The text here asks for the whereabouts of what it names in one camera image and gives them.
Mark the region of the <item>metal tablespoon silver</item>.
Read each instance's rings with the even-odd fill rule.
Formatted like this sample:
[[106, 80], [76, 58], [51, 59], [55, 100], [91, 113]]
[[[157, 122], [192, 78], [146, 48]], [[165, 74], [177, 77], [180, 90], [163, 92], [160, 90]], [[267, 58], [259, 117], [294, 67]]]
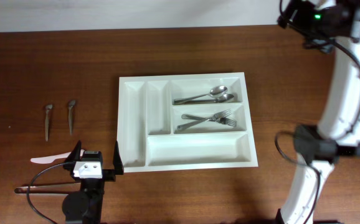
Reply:
[[173, 104], [174, 105], [181, 105], [185, 102], [191, 101], [191, 100], [195, 100], [197, 98], [201, 98], [204, 96], [209, 96], [211, 98], [218, 98], [220, 96], [223, 96], [226, 92], [227, 92], [228, 88], [224, 85], [221, 86], [215, 86], [213, 87], [208, 93], [206, 94], [202, 94], [202, 95], [197, 95], [197, 96], [192, 96], [189, 98], [178, 98], [178, 99], [174, 99], [173, 100]]

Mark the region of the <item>pink plastic knife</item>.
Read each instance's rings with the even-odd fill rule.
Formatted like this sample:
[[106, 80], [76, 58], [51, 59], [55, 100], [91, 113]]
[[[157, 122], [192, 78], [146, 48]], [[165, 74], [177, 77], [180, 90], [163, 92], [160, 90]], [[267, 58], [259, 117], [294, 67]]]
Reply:
[[53, 156], [45, 156], [45, 157], [35, 157], [32, 158], [30, 161], [35, 164], [51, 164], [56, 160], [59, 159], [67, 159], [69, 157], [70, 153], [66, 152], [63, 154], [57, 154]]

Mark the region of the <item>white plastic cutlery tray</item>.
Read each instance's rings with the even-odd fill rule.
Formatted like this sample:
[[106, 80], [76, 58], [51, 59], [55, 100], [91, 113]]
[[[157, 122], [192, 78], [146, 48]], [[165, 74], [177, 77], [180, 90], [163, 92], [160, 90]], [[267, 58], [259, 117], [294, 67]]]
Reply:
[[[235, 99], [227, 103], [174, 105], [173, 100], [208, 93], [224, 85]], [[204, 118], [231, 109], [226, 118], [237, 127], [193, 122], [183, 114]], [[245, 75], [208, 73], [121, 77], [118, 87], [117, 141], [125, 172], [153, 172], [258, 165]]]

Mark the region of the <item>metal fork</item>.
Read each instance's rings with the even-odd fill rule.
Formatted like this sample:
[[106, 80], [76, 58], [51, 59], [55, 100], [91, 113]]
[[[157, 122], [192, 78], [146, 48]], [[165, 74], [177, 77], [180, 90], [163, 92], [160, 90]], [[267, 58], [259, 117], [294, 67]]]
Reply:
[[214, 115], [212, 115], [211, 117], [208, 117], [208, 118], [199, 119], [199, 120], [195, 120], [195, 121], [190, 122], [190, 123], [178, 125], [177, 130], [178, 131], [184, 131], [185, 129], [190, 128], [192, 126], [195, 126], [197, 124], [200, 124], [200, 123], [203, 123], [203, 122], [206, 122], [206, 121], [210, 121], [210, 120], [215, 121], [217, 119], [225, 118], [225, 117], [227, 117], [227, 116], [229, 116], [231, 114], [232, 114], [232, 110], [227, 109], [227, 110], [218, 112], [218, 113], [216, 113], [216, 114], [214, 114]]
[[[182, 119], [192, 119], [192, 120], [204, 119], [204, 117], [193, 116], [193, 115], [190, 115], [190, 114], [183, 114], [181, 116], [181, 118]], [[235, 120], [233, 120], [233, 119], [230, 119], [230, 118], [210, 119], [209, 121], [216, 122], [216, 123], [223, 124], [223, 125], [228, 125], [228, 126], [231, 126], [231, 127], [237, 127], [237, 122]]]

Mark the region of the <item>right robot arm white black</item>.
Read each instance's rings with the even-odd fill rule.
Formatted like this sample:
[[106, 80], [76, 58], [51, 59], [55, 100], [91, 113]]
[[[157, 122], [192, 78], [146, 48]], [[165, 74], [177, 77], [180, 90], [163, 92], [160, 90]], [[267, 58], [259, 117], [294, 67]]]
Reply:
[[[290, 1], [277, 23], [304, 48], [335, 52], [332, 84], [317, 125], [290, 133], [296, 172], [275, 223], [311, 223], [341, 156], [360, 157], [360, 1]], [[114, 164], [122, 172], [255, 167], [243, 73], [122, 77]]]

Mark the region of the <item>small metal teaspoon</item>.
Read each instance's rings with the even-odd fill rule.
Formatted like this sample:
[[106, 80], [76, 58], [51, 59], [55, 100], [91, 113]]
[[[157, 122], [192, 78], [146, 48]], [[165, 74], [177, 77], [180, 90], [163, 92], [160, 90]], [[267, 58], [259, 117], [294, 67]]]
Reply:
[[50, 111], [53, 108], [53, 104], [49, 104], [45, 106], [45, 141], [49, 140], [49, 118], [50, 118]]
[[72, 109], [73, 109], [73, 107], [75, 106], [75, 104], [76, 104], [76, 100], [71, 100], [71, 101], [69, 101], [68, 106], [67, 106], [67, 108], [68, 108], [69, 133], [70, 133], [70, 135], [73, 134], [73, 111], [72, 111]]

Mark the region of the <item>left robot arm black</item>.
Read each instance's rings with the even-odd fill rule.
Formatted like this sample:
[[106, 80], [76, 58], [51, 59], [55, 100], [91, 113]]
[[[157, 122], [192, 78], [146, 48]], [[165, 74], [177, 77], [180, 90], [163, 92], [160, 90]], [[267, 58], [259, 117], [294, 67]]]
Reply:
[[62, 202], [65, 223], [100, 223], [105, 183], [116, 181], [116, 170], [103, 168], [100, 151], [82, 151], [81, 141], [64, 160], [64, 169], [80, 183], [80, 189]]

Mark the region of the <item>metal tongs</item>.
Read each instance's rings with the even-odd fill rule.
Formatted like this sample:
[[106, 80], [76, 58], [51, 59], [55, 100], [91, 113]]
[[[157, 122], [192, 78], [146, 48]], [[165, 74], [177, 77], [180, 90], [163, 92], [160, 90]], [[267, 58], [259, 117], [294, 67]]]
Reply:
[[23, 185], [14, 189], [17, 195], [67, 195], [80, 187], [80, 182], [67, 182], [58, 184], [45, 184], [45, 185]]

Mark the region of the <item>metal tablespoon dark handle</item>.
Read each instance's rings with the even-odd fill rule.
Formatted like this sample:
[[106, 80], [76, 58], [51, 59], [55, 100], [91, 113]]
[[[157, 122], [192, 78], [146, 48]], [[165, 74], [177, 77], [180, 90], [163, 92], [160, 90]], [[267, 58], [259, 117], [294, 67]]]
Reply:
[[214, 98], [211, 100], [191, 100], [187, 101], [184, 104], [185, 105], [195, 105], [195, 104], [209, 104], [209, 103], [227, 103], [231, 102], [235, 99], [235, 96], [230, 93], [226, 93], [218, 98]]

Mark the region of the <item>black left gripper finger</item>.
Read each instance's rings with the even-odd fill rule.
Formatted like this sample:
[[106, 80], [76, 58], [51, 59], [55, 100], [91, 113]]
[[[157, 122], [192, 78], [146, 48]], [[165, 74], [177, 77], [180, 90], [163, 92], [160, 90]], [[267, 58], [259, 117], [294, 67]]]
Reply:
[[114, 153], [113, 153], [113, 166], [116, 175], [124, 174], [123, 162], [120, 156], [119, 144], [118, 141], [115, 143]]
[[72, 170], [75, 166], [75, 163], [81, 158], [82, 142], [78, 141], [75, 145], [72, 152], [64, 160], [63, 168], [65, 170]]

